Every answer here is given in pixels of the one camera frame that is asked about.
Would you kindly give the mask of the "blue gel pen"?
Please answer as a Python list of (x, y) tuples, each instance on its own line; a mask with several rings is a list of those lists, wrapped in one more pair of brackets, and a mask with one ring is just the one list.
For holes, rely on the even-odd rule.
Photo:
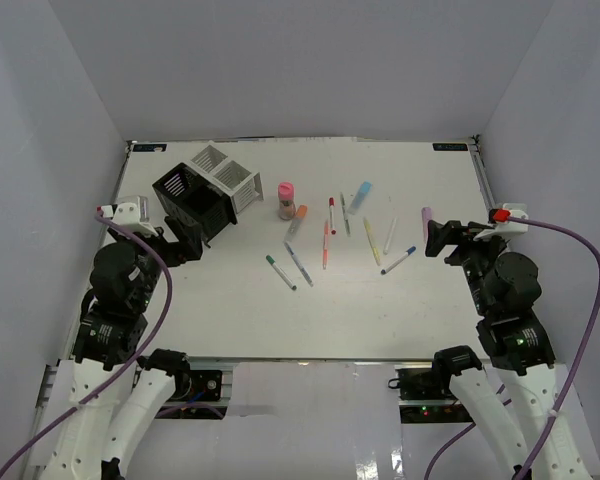
[(291, 247), (291, 245), (289, 244), (289, 242), (284, 241), (283, 245), (284, 245), (285, 249), (287, 250), (287, 252), (289, 253), (289, 255), (291, 256), (291, 259), (293, 260), (294, 264), (296, 265), (296, 267), (300, 271), (300, 273), (303, 276), (304, 280), (307, 282), (307, 284), (309, 286), (313, 287), (314, 286), (314, 282), (313, 282), (311, 276), (309, 275), (308, 271), (306, 270), (306, 268), (302, 264), (301, 260), (299, 259), (298, 255), (293, 250), (293, 248)]

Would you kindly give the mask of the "yellow gel pen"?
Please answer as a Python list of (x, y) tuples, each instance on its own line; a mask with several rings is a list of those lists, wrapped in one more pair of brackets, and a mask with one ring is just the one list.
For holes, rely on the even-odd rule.
[(372, 255), (374, 257), (374, 261), (376, 262), (377, 266), (380, 266), (381, 265), (381, 259), (380, 259), (379, 250), (377, 248), (377, 244), (376, 244), (376, 241), (375, 241), (375, 237), (373, 235), (371, 224), (370, 224), (369, 220), (366, 217), (363, 217), (363, 225), (364, 225), (365, 232), (366, 232), (366, 235), (367, 235), (367, 239), (368, 239), (371, 251), (372, 251)]

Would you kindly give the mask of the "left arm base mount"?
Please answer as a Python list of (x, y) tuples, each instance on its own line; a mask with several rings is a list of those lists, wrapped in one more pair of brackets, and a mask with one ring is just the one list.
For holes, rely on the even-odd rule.
[(223, 372), (181, 365), (146, 365), (125, 404), (135, 415), (148, 418), (186, 418), (203, 410), (222, 418), (215, 406), (221, 400)]

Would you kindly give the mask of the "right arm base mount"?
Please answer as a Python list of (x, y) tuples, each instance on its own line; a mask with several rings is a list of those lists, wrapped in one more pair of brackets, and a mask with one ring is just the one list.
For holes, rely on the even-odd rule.
[(403, 425), (472, 422), (460, 401), (442, 389), (431, 368), (397, 369), (387, 387), (398, 393)]

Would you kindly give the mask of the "blue-capped white marker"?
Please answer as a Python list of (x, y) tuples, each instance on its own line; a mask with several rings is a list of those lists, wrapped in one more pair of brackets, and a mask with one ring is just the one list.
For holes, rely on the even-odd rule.
[(409, 258), (415, 251), (416, 251), (415, 246), (409, 247), (400, 257), (396, 258), (391, 264), (389, 264), (385, 268), (381, 269), (380, 274), (383, 276), (387, 275), (389, 272), (391, 272), (393, 269), (395, 269), (398, 265), (400, 265), (402, 262), (404, 262), (407, 258)]

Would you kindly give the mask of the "red-capped white marker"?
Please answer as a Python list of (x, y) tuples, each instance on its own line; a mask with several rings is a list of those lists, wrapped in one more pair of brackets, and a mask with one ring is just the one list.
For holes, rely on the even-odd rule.
[(330, 231), (331, 235), (335, 235), (337, 230), (336, 230), (336, 224), (335, 224), (335, 200), (334, 200), (334, 197), (330, 197), (328, 203), (329, 203), (329, 231)]

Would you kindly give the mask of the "white pen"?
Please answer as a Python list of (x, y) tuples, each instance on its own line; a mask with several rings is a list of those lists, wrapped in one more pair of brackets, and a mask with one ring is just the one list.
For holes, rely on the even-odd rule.
[(384, 255), (388, 255), (391, 249), (391, 245), (392, 245), (392, 241), (393, 241), (393, 237), (394, 237), (394, 233), (395, 233), (395, 229), (396, 229), (396, 225), (397, 225), (397, 221), (398, 221), (398, 217), (393, 217), (392, 221), (390, 223), (387, 235), (386, 235), (386, 239), (384, 242), (384, 246), (383, 246), (383, 254)]

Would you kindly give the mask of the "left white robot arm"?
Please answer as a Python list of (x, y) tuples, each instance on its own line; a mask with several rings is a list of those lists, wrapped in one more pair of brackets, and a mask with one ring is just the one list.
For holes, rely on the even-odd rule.
[(123, 479), (141, 439), (169, 399), (191, 387), (187, 356), (157, 349), (141, 356), (153, 333), (145, 312), (160, 278), (203, 253), (202, 230), (167, 217), (162, 228), (102, 215), (112, 242), (94, 259), (72, 355), (71, 415), (41, 476), (44, 479)]

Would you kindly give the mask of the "orange gel pen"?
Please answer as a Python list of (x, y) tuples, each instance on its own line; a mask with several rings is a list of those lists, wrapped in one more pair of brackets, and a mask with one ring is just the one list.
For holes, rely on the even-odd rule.
[(323, 229), (323, 246), (322, 246), (322, 268), (327, 269), (328, 266), (328, 242), (329, 242), (329, 220), (325, 220)]

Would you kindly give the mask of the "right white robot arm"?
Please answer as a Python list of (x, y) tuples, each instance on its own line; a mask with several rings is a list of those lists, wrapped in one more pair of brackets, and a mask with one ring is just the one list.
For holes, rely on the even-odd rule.
[(484, 366), (468, 346), (437, 352), (433, 390), (457, 398), (492, 449), (507, 479), (588, 479), (568, 418), (560, 410), (570, 388), (559, 385), (549, 336), (533, 311), (542, 290), (538, 268), (511, 252), (508, 241), (527, 230), (520, 209), (494, 210), (487, 225), (451, 220), (427, 223), (425, 254), (447, 246), (450, 266), (462, 268), (480, 318), (480, 344), (511, 404), (492, 390)]

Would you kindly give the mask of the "green gel pen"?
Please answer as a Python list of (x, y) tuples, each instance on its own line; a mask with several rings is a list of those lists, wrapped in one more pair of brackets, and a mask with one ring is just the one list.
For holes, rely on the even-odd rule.
[(345, 232), (346, 232), (347, 237), (351, 237), (351, 227), (350, 227), (350, 222), (349, 222), (347, 205), (346, 205), (344, 194), (342, 192), (340, 192), (340, 194), (339, 194), (339, 199), (340, 199), (340, 205), (341, 205), (341, 210), (342, 210), (342, 215), (343, 215)]

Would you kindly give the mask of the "green-capped white marker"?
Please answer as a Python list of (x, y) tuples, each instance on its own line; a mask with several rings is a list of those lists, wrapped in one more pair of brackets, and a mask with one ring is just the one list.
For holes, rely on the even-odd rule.
[(296, 291), (297, 290), (296, 284), (289, 277), (289, 275), (278, 265), (278, 263), (274, 260), (274, 258), (271, 255), (267, 255), (266, 260), (269, 263), (269, 265), (273, 268), (273, 270), (279, 275), (279, 277), (285, 282), (285, 284), (292, 291)]

